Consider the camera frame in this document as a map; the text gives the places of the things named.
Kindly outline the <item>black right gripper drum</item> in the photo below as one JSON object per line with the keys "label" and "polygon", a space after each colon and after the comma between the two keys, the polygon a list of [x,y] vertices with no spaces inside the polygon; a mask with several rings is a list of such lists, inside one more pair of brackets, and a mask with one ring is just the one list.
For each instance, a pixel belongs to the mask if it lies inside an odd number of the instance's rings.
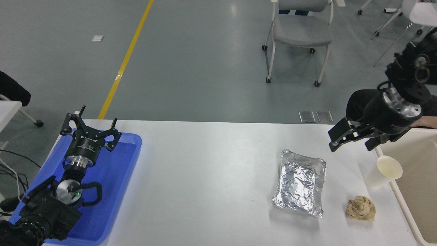
{"label": "black right gripper drum", "polygon": [[396,89],[383,89],[367,103],[358,121],[379,132],[396,135],[418,119],[418,104],[408,102]]}

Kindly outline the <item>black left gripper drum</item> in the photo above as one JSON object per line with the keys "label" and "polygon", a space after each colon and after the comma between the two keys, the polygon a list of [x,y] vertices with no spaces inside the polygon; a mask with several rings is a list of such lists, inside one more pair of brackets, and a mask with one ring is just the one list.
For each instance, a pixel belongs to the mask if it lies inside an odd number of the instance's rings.
{"label": "black left gripper drum", "polygon": [[92,134],[86,136],[83,130],[76,130],[72,133],[72,142],[67,149],[65,159],[72,161],[74,156],[82,156],[89,161],[97,161],[103,146],[103,138],[96,138],[96,135]]}

